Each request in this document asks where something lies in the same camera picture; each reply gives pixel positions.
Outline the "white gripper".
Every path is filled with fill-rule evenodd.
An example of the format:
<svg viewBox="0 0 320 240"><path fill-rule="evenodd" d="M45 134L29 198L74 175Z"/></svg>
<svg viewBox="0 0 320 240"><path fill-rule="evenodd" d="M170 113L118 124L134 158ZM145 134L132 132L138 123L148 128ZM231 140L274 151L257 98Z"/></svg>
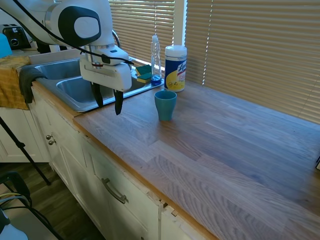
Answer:
<svg viewBox="0 0 320 240"><path fill-rule="evenodd" d="M85 56L80 57L79 67L82 78L92 82L91 91L99 108L104 105L100 85L114 89L114 109L116 115L119 115L123 107L123 92L132 87L130 67L126 63L120 63L117 65L104 64L101 68L94 68Z"/></svg>

